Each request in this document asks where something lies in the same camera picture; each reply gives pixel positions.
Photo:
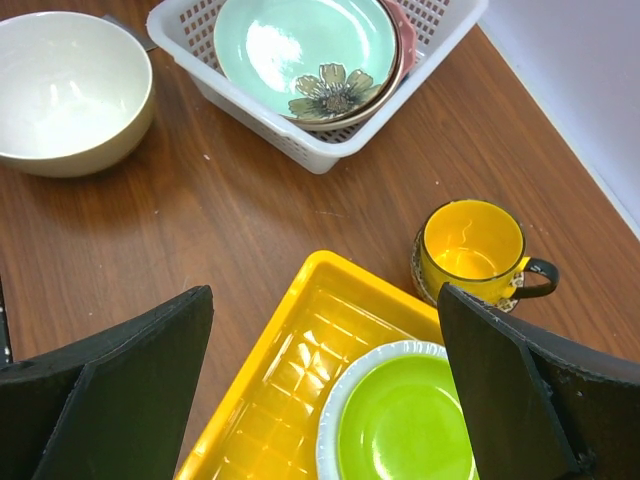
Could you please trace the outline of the white ceramic bowl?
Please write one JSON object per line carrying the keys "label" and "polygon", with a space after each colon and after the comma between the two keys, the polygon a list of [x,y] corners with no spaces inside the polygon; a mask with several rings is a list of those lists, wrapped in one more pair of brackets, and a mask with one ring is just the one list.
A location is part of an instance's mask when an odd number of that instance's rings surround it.
{"label": "white ceramic bowl", "polygon": [[142,44],[96,16],[50,11],[1,23],[1,163],[72,178],[131,154],[154,114]]}

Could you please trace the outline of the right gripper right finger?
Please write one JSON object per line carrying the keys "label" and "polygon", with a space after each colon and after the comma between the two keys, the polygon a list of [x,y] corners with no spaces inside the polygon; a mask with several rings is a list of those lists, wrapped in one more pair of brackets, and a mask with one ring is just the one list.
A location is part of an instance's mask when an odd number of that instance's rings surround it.
{"label": "right gripper right finger", "polygon": [[638,478],[637,363],[450,284],[437,310],[481,478]]}

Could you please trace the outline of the pale green bottom plate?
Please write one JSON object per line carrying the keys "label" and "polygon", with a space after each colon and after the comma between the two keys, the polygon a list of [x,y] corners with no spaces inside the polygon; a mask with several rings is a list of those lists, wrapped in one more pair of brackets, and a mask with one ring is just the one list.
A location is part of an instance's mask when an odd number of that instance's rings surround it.
{"label": "pale green bottom plate", "polygon": [[225,77],[294,121],[345,118],[393,75],[394,23],[378,1],[227,1],[214,26]]}

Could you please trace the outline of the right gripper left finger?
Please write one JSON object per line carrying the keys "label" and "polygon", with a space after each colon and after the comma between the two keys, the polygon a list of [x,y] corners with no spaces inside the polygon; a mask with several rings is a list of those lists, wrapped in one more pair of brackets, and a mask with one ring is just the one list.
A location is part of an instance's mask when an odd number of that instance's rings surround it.
{"label": "right gripper left finger", "polygon": [[196,286],[82,340],[1,367],[4,479],[170,479],[214,308]]}

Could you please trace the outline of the yellow mug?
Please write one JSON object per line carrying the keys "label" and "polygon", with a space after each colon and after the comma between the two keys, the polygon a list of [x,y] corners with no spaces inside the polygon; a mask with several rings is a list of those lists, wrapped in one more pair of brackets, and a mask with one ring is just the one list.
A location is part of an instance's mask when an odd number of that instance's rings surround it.
{"label": "yellow mug", "polygon": [[448,202],[427,218],[418,264],[433,301],[446,283],[499,305],[547,296],[560,281],[553,263],[526,254],[524,230],[510,212],[477,199]]}

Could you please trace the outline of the dark bottom plate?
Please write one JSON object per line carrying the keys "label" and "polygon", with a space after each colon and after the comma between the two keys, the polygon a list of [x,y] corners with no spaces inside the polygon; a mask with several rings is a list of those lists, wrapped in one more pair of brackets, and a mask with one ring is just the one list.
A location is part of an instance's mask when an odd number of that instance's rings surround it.
{"label": "dark bottom plate", "polygon": [[377,84],[367,72],[356,69],[339,75],[338,81],[332,83],[327,75],[340,72],[342,68],[336,63],[323,64],[314,77],[317,87],[303,92],[301,99],[289,102],[294,108],[294,124],[308,131],[321,132],[354,126],[377,113],[400,86],[403,81],[400,37],[383,1],[380,5],[391,19],[396,41],[394,64],[389,78]]}

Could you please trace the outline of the pink polka dot plate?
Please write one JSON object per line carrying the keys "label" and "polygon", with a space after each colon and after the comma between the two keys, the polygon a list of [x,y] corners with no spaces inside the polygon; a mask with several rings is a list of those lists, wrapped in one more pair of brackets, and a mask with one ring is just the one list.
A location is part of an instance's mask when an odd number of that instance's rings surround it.
{"label": "pink polka dot plate", "polygon": [[410,23],[409,17],[397,1],[383,0],[383,3],[389,10],[400,37],[403,60],[401,79],[404,80],[416,63],[417,34]]}

